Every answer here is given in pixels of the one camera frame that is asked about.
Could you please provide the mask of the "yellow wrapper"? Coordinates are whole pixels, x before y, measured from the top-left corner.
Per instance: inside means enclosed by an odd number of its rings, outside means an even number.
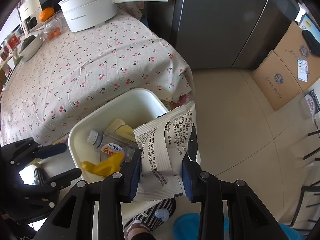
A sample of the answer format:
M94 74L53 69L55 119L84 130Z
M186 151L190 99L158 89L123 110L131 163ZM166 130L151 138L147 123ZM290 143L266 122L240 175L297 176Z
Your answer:
M114 172L120 171L124 158L125 154L123 152L117 152L97 165L89 161L83 161L81 167L91 174L106 178Z

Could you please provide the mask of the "clear plastic water bottle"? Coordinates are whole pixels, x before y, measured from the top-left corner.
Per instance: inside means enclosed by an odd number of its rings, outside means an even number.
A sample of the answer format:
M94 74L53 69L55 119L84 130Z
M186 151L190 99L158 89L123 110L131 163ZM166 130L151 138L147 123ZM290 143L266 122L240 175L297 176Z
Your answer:
M135 142L117 135L115 132L107 133L91 130L88 134L87 142L94 146L98 152L100 161L104 161L110 156L122 152L125 162L128 162L132 159L137 149Z

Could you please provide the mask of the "beige yellow snack bag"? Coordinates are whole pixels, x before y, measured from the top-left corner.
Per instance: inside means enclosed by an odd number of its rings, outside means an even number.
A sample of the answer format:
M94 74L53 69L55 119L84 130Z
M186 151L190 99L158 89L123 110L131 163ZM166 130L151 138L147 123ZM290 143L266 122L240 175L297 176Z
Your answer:
M106 129L106 133L114 133L129 141L136 142L133 129L129 125L125 124L121 118L115 119Z

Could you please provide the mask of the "white printed snack wrapper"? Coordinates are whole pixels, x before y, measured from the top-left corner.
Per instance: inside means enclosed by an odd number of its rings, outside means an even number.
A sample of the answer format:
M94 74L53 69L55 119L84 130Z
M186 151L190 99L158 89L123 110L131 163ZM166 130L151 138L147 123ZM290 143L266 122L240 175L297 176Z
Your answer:
M195 125L195 102L189 101L133 131L141 150L140 179L135 202L185 195L182 161Z

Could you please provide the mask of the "white trash bin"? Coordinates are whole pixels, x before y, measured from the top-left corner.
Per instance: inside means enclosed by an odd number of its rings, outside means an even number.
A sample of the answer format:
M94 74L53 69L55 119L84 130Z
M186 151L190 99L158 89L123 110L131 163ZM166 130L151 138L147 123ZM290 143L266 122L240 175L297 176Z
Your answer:
M68 147L76 167L82 171L81 179L88 183L104 179L81 166L84 161L98 165L104 159L103 152L87 141L90 131L113 133L122 125L135 129L167 111L153 92L137 88L118 96L79 121L69 134Z

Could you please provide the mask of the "striped slipper foot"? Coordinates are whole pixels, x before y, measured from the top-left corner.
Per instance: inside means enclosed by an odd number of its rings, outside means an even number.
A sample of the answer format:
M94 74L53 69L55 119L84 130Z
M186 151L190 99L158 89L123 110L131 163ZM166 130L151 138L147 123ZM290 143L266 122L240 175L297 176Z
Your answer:
M155 240L152 232L167 222L176 210L176 199L164 199L151 208L132 217L124 226L127 240Z

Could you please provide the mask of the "cherry print tablecloth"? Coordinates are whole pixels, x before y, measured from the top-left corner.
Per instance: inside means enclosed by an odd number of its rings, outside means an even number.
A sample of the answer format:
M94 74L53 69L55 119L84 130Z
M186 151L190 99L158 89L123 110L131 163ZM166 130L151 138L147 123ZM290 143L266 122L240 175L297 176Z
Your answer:
M63 32L20 62L1 97L1 144L50 144L128 90L178 102L194 93L191 68L175 48L119 8L105 24Z

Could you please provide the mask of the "dark green pumpkin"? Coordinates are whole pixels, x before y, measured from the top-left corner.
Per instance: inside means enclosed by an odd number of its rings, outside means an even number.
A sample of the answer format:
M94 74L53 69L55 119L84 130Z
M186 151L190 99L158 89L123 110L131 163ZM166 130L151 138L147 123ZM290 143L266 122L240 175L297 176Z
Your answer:
M24 51L25 48L27 48L27 46L29 46L29 44L31 44L31 42L33 42L33 40L35 40L36 36L34 35L30 35L27 38L25 38L23 40L23 43L21 45L21 51Z

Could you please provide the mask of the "red label food jar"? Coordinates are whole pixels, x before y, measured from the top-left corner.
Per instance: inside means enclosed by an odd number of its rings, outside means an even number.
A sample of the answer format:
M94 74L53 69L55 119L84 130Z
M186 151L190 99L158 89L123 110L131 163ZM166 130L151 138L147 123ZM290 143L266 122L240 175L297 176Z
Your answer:
M17 45L20 43L20 40L15 33L10 32L10 34L5 38L5 42L7 44L9 51L13 51L17 47Z

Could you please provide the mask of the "glass jar with wooden lid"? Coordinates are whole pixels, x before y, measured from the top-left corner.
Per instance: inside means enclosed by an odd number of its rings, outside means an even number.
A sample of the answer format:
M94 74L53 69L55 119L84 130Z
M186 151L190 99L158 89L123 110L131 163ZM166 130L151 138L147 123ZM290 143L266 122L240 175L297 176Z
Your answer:
M43 37L45 40L50 41L62 33L62 22L61 20L54 16L44 24Z

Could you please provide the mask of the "lower cardboard box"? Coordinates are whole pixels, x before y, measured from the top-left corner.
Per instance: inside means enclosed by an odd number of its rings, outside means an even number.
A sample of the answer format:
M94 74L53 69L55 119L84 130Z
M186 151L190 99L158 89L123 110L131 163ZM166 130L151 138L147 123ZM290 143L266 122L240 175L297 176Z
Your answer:
M253 72L252 79L274 111L302 92L297 80L273 50Z

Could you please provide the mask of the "cardboard box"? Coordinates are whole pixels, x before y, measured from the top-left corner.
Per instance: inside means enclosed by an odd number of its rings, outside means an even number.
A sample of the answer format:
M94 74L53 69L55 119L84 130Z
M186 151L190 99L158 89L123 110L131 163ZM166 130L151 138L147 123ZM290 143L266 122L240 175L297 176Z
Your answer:
M253 72L252 79L274 111L302 92L297 80L273 50Z
M319 79L319 57L308 48L302 31L295 22L291 22L273 51L287 66L301 89L306 91Z

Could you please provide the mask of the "cream air fryer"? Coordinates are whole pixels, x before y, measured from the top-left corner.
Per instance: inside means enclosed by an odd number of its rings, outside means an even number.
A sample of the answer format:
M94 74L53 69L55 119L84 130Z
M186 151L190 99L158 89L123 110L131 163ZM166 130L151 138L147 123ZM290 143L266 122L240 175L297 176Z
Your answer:
M43 25L43 22L39 20L42 12L40 0L25 0L18 10L25 35Z

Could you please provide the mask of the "orange mandarin on jar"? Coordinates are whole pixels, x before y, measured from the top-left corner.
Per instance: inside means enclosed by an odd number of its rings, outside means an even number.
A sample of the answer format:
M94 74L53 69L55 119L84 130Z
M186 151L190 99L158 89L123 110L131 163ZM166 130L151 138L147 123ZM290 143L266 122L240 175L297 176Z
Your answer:
M54 15L54 13L55 13L55 10L52 7L43 9L39 14L39 21L46 22L48 19L50 19Z

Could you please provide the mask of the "grey refrigerator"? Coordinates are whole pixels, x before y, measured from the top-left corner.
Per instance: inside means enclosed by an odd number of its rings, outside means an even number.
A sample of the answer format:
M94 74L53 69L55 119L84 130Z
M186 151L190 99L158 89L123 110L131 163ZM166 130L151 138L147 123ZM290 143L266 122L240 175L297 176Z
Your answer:
M255 69L298 12L295 0L170 0L149 2L146 14L192 69Z

